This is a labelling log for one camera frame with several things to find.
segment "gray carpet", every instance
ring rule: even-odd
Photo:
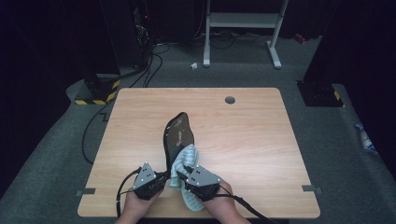
[[[319,39],[305,44],[279,39],[276,49],[283,65],[281,70],[274,69],[263,38],[259,40],[235,43],[227,49],[212,48],[210,68],[202,67],[203,47],[175,44],[161,53],[168,45],[159,46],[154,52],[163,57],[163,66],[148,86],[279,88],[311,182],[322,189],[317,195],[320,217],[294,219],[290,223],[396,223],[395,181],[378,156],[362,149],[354,127],[359,118],[344,87],[334,85],[346,104],[340,108],[307,107],[298,91],[296,80],[303,79]],[[212,44],[226,47],[229,42],[213,40]],[[198,63],[198,68],[191,69],[192,63]],[[159,64],[160,60],[154,57],[151,74]],[[127,88],[138,76],[125,78],[120,85]],[[143,79],[134,88],[141,88]],[[81,85],[82,81],[67,90],[71,100]],[[101,108],[71,103],[2,198],[0,223],[113,223],[116,220],[79,217],[77,213],[80,198],[76,192],[84,189],[92,168],[82,156],[81,139],[88,122]],[[112,105],[104,110],[107,116],[111,108]],[[103,116],[98,116],[87,131],[84,147],[91,160],[105,128]]]

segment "light blue cloth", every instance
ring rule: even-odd
[[[171,179],[169,187],[181,188],[181,195],[183,196],[184,204],[194,212],[201,211],[204,209],[204,205],[188,190],[185,188],[184,182],[178,177],[177,172],[182,173],[185,176],[189,176],[190,173],[184,169],[184,166],[195,167],[198,163],[198,150],[193,144],[190,144],[183,148],[177,155],[171,169]]]

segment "human hand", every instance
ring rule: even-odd
[[[156,193],[148,201],[139,199],[133,191],[128,192],[125,197],[125,204],[123,211],[121,213],[120,218],[116,221],[116,224],[136,223],[141,217],[143,217],[149,211],[150,207],[160,197],[160,194],[162,192],[163,190]]]
[[[221,180],[218,194],[232,194],[231,185],[225,180]],[[212,200],[203,202],[207,212],[222,224],[244,224],[250,223],[242,217],[236,210],[235,201],[229,197],[215,197]]]

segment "white metal frame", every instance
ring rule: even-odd
[[[282,68],[276,53],[275,44],[289,0],[283,0],[279,13],[211,13],[210,1],[207,0],[206,9],[204,67],[210,66],[210,27],[248,27],[274,29],[272,40],[267,41],[267,46],[274,62],[274,67],[276,69]]]

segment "table top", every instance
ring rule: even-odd
[[[233,97],[233,104],[226,103]],[[198,164],[266,217],[314,218],[320,210],[290,120],[275,88],[148,88],[120,90],[78,208],[82,217],[115,217],[121,181],[145,161],[166,170],[163,131],[186,112]],[[134,177],[124,185],[132,186]],[[147,217],[210,217],[192,212],[169,181]],[[254,217],[241,205],[244,217]]]

